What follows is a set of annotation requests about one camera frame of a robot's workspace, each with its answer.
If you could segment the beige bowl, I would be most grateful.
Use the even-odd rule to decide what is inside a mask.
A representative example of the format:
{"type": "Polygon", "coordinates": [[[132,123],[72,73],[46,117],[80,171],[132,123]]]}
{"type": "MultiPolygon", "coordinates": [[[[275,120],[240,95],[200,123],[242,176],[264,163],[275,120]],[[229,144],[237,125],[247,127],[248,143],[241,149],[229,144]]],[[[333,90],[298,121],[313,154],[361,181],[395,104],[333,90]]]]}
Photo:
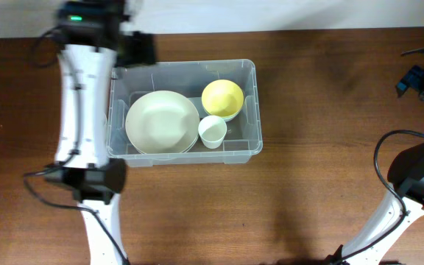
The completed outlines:
{"type": "Polygon", "coordinates": [[[130,107],[125,130],[130,143],[142,154],[182,153],[198,139],[199,113],[180,93],[155,91],[130,107]]]}

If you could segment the yellow bowl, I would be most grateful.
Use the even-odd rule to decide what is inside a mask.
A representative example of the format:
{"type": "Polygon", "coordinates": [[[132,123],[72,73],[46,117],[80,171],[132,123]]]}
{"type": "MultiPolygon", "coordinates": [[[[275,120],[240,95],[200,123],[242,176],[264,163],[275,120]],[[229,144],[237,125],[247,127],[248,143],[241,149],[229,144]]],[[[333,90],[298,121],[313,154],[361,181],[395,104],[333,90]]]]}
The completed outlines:
{"type": "Polygon", "coordinates": [[[236,83],[218,79],[204,88],[201,101],[208,114],[227,118],[238,114],[242,109],[244,92],[236,83]]]}

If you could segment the cream cup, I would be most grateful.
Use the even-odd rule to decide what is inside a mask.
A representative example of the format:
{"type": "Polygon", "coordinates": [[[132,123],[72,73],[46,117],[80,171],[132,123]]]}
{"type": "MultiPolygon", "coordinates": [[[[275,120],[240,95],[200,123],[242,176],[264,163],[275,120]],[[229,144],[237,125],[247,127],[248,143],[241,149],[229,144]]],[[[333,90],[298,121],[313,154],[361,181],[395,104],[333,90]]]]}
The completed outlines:
{"type": "Polygon", "coordinates": [[[216,149],[225,138],[227,124],[219,116],[206,116],[198,125],[198,133],[205,147],[216,149]]]}

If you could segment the mint green bowl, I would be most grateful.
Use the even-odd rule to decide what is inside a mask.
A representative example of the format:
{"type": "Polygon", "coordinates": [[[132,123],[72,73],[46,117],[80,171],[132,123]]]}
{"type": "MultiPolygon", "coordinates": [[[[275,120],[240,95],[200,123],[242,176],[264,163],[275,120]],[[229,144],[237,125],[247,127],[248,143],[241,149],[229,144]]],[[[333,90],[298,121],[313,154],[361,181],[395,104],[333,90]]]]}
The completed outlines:
{"type": "Polygon", "coordinates": [[[241,111],[238,111],[238,112],[236,112],[236,113],[234,113],[234,114],[232,114],[232,115],[230,115],[230,116],[218,116],[218,115],[211,114],[211,113],[209,113],[209,112],[207,112],[207,111],[206,111],[206,113],[207,113],[209,116],[218,116],[219,118],[223,119],[225,122],[232,121],[235,117],[237,117],[237,115],[238,115],[240,112],[241,112],[241,111]]]}

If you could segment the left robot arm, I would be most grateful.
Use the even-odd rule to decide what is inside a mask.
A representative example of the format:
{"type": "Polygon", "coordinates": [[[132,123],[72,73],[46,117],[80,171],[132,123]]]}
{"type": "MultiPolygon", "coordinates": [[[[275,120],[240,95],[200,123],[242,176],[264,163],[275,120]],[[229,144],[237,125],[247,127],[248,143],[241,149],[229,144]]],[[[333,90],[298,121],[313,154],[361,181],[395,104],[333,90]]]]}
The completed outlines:
{"type": "Polygon", "coordinates": [[[91,264],[128,264],[119,203],[127,165],[106,147],[107,107],[116,66],[155,63],[151,34],[123,34],[125,1],[67,1],[57,11],[55,38],[62,74],[60,138],[46,181],[67,188],[85,223],[91,264]]]}

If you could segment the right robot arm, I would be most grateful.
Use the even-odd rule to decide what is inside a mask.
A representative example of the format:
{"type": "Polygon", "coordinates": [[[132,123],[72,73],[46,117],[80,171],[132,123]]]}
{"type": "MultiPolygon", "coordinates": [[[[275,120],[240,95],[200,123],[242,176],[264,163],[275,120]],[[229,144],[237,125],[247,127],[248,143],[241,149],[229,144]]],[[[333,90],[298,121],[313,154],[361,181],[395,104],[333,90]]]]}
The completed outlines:
{"type": "MultiPolygon", "coordinates": [[[[396,85],[398,95],[409,88],[424,101],[424,69],[414,66],[396,85]]],[[[382,136],[424,134],[396,130],[382,136]]],[[[325,264],[382,264],[383,258],[403,232],[424,216],[424,142],[403,150],[393,160],[387,176],[380,177],[387,189],[381,204],[357,236],[339,246],[325,264]]]]}

